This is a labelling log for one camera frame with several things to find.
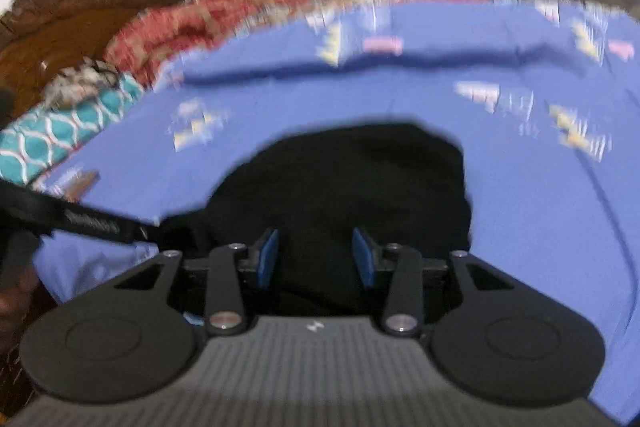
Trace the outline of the black pants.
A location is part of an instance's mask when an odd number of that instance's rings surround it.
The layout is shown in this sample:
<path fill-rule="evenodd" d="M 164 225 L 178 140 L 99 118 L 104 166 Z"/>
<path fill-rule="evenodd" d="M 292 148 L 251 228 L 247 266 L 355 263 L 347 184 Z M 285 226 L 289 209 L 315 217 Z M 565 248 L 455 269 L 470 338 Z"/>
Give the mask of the black pants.
<path fill-rule="evenodd" d="M 160 222 L 157 245 L 186 257 L 280 233 L 267 315 L 362 315 L 370 298 L 352 255 L 352 232 L 427 257 L 469 249 L 472 220 L 463 154 L 408 122 L 289 135 L 236 167 L 208 203 Z"/>

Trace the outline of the teal patterned pillow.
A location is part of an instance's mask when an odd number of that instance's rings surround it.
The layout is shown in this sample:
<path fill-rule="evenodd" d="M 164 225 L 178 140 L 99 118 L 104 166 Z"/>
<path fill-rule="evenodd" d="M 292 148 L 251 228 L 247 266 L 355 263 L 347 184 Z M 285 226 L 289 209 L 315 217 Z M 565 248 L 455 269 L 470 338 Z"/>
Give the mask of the teal patterned pillow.
<path fill-rule="evenodd" d="M 134 77 L 72 109 L 39 104 L 1 130 L 1 179 L 27 186 L 110 124 L 122 120 L 144 95 Z"/>

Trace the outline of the crumpled grey floral cloth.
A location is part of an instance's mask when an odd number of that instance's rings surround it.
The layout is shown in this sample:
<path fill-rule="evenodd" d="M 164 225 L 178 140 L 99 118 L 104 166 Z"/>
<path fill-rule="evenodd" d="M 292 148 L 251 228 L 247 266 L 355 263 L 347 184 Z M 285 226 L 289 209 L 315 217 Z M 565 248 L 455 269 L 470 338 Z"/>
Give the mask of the crumpled grey floral cloth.
<path fill-rule="evenodd" d="M 119 71 L 110 63 L 85 57 L 76 66 L 61 69 L 42 91 L 43 104 L 53 109 L 72 109 L 97 98 L 118 85 Z"/>

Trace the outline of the carved wooden headboard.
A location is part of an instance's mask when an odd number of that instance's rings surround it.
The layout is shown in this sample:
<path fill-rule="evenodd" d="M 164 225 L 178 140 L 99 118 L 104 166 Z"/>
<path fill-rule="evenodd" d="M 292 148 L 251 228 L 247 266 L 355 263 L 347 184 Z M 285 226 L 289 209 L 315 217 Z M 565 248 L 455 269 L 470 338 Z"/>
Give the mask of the carved wooden headboard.
<path fill-rule="evenodd" d="M 40 100 L 62 68 L 101 60 L 122 26 L 183 0 L 13 0 L 1 14 L 1 124 Z"/>

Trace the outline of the red floral blanket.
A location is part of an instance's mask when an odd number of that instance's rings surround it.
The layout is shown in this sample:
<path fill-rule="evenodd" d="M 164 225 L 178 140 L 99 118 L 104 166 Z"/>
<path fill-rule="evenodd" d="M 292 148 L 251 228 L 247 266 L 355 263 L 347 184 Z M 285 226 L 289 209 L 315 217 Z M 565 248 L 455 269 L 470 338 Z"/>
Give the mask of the red floral blanket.
<path fill-rule="evenodd" d="M 126 23 L 111 38 L 103 57 L 119 72 L 133 75 L 141 86 L 149 88 L 163 64 L 182 52 L 216 49 L 233 37 L 259 28 L 283 25 L 357 1 L 198 0 L 152 9 Z"/>

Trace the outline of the blue printed bedsheet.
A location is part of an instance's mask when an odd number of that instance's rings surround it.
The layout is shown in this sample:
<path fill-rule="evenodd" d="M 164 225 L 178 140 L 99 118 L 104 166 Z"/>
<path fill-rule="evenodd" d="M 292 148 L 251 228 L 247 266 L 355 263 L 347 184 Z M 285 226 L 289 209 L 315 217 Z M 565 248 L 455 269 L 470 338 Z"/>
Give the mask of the blue printed bedsheet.
<path fill-rule="evenodd" d="M 639 26 L 561 4 L 366 4 L 182 54 L 163 83 L 37 183 L 96 170 L 90 206 L 156 220 L 204 204 L 282 135 L 411 120 L 464 155 L 472 251 L 584 314 L 593 399 L 639 410 Z"/>

